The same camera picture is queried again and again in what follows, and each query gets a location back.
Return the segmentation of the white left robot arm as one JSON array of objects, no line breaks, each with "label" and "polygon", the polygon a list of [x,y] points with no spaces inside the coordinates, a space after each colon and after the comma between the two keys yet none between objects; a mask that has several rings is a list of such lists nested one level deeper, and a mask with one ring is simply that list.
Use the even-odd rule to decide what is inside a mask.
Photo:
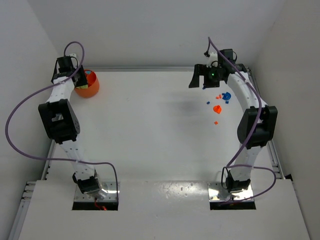
[{"label": "white left robot arm", "polygon": [[97,171],[89,164],[81,148],[80,123],[70,104],[75,87],[83,87],[87,83],[83,67],[75,66],[73,58],[64,55],[56,59],[51,79],[54,87],[48,100],[38,106],[38,111],[47,136],[64,150],[71,161],[74,169],[72,179],[81,193],[98,199],[102,185]]}]

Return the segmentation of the light green 2x2 lego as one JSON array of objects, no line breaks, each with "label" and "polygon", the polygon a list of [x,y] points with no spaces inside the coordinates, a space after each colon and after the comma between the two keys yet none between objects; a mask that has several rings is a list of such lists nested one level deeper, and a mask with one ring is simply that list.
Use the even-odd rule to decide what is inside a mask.
[{"label": "light green 2x2 lego", "polygon": [[86,85],[77,86],[76,88],[77,89],[87,89],[88,87],[89,87],[88,84],[86,84]]}]

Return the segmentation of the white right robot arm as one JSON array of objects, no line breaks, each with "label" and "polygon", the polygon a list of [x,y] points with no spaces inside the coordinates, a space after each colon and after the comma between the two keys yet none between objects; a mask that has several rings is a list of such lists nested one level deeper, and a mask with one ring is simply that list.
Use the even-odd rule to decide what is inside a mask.
[{"label": "white right robot arm", "polygon": [[253,87],[247,69],[237,64],[237,55],[232,49],[223,49],[219,53],[206,51],[206,64],[196,64],[189,88],[218,88],[225,82],[233,91],[243,111],[237,127],[239,150],[224,167],[226,179],[222,187],[229,193],[246,190],[251,183],[251,171],[258,153],[272,140],[275,132],[278,110],[261,99]]}]

